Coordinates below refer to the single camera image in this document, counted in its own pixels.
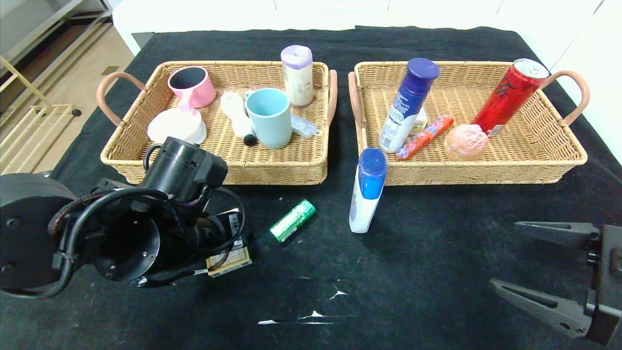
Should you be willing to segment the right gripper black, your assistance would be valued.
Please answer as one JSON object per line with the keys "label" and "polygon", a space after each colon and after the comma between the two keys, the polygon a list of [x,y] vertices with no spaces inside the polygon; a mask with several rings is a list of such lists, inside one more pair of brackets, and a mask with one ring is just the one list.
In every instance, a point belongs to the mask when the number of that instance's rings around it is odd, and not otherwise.
{"label": "right gripper black", "polygon": [[519,221],[516,232],[540,241],[586,248],[593,275],[584,307],[569,299],[490,279],[495,293],[568,337],[583,337],[607,346],[621,324],[621,228],[588,222]]}

